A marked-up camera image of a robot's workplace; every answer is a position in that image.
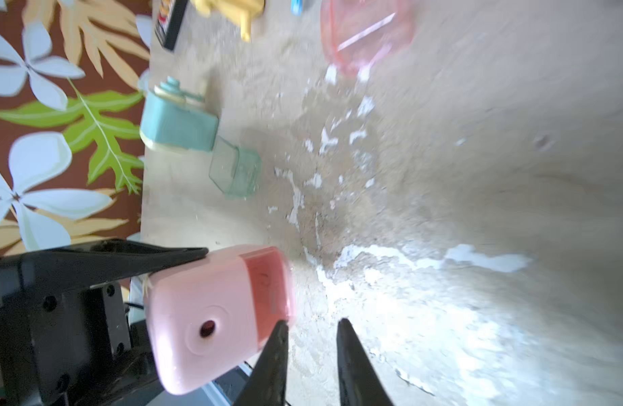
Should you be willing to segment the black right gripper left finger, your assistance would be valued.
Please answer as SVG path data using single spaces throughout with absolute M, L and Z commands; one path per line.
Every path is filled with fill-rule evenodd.
M 289 326 L 278 321 L 234 406 L 286 404 Z

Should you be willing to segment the yellow pencil sharpener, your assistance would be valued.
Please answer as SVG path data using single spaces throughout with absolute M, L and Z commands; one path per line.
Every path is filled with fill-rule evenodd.
M 240 29 L 244 42 L 252 40 L 252 20 L 265 8 L 264 0 L 191 0 L 201 15 L 209 17 L 216 10 Z

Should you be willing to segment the green pencil sharpener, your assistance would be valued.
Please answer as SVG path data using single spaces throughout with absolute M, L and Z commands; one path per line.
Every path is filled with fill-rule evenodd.
M 198 93 L 189 92 L 169 77 L 146 96 L 139 135 L 145 146 L 155 151 L 211 152 L 215 143 L 218 116 L 207 110 L 208 84 Z

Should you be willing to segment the clear red tray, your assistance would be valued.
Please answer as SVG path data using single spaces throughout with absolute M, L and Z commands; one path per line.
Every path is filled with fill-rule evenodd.
M 289 259 L 275 246 L 250 245 L 240 254 L 252 287 L 257 336 L 262 348 L 279 321 L 296 320 L 296 294 Z

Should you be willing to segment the clear green tray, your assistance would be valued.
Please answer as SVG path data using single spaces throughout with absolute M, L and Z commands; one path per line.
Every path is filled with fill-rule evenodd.
M 257 152 L 217 137 L 208 176 L 225 197 L 253 196 L 261 172 L 262 159 Z

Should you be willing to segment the blue pencil sharpener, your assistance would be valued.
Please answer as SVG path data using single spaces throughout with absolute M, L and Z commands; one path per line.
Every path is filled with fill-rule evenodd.
M 300 16 L 304 11 L 304 0 L 291 0 L 291 13 Z

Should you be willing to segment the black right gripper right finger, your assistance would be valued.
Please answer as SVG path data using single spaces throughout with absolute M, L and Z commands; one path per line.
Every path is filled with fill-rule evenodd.
M 347 318 L 340 320 L 336 339 L 340 404 L 392 406 L 389 395 Z

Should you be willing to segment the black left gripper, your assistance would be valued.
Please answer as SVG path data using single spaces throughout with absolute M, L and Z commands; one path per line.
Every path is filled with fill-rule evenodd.
M 119 279 L 208 253 L 108 239 L 0 257 L 0 281 L 50 276 L 99 284 L 19 304 L 0 296 L 0 405 L 150 404 L 159 379 L 147 328 L 130 322 L 139 305 L 125 301 Z

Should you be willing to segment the pink pencil sharpener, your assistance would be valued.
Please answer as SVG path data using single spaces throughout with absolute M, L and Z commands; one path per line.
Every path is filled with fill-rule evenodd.
M 144 310 L 159 380 L 184 395 L 250 359 L 259 347 L 252 287 L 240 254 L 250 245 L 152 274 Z

